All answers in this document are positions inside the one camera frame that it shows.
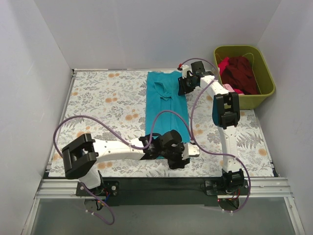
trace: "gray wall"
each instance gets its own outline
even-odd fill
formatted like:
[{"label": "gray wall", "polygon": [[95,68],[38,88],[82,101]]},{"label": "gray wall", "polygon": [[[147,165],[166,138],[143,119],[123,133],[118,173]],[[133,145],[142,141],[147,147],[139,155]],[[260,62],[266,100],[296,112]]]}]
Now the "gray wall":
[{"label": "gray wall", "polygon": [[20,234],[44,172],[71,70],[33,0],[0,7],[0,234]]},{"label": "gray wall", "polygon": [[261,49],[277,91],[258,110],[274,164],[287,176],[307,234],[313,234],[313,2],[282,0]]},{"label": "gray wall", "polygon": [[256,45],[280,0],[35,2],[72,69],[144,69]]}]

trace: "dark red cloth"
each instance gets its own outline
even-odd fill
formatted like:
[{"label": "dark red cloth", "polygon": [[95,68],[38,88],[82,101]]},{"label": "dark red cloth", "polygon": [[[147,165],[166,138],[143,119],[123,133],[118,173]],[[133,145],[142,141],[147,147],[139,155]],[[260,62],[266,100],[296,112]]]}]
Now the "dark red cloth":
[{"label": "dark red cloth", "polygon": [[247,58],[232,57],[228,60],[222,73],[222,83],[229,84],[233,89],[239,89],[245,94],[258,94],[256,80]]}]

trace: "floral tablecloth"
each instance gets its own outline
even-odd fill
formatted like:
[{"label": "floral tablecloth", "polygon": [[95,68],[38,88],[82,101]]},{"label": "floral tablecloth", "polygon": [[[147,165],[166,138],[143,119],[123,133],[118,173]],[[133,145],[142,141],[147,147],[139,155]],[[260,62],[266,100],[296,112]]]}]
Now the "floral tablecloth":
[{"label": "floral tablecloth", "polygon": [[[126,139],[145,135],[146,79],[148,71],[82,71],[77,72],[65,118],[73,115],[95,117]],[[189,114],[201,91],[187,94]],[[212,152],[221,152],[219,132],[212,121],[212,98],[204,93],[199,99],[194,127],[198,142]],[[116,140],[104,127],[89,119],[74,119],[66,123],[58,138],[59,148],[83,133],[100,140]],[[253,110],[241,111],[237,128],[239,158],[251,176],[273,176],[264,139]],[[117,160],[97,164],[104,177],[209,177],[221,176],[222,156],[201,152],[191,158],[185,169],[170,170],[167,160]],[[62,158],[55,153],[50,177],[64,177]]]}]

